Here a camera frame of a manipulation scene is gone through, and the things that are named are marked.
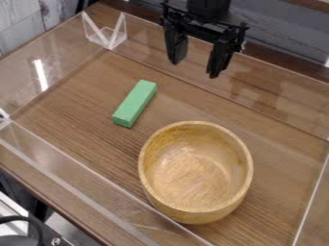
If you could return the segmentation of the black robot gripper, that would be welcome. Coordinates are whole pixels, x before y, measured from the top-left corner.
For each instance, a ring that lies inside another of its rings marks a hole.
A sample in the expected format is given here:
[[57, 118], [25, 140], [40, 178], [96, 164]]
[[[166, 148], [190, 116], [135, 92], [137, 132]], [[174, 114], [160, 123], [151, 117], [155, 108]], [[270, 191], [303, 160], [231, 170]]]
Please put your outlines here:
[[218, 77], [226, 69], [232, 52], [244, 46], [247, 22], [230, 13], [231, 0], [163, 0], [160, 25], [164, 31], [167, 57], [179, 64], [187, 54], [187, 37], [214, 44], [206, 72]]

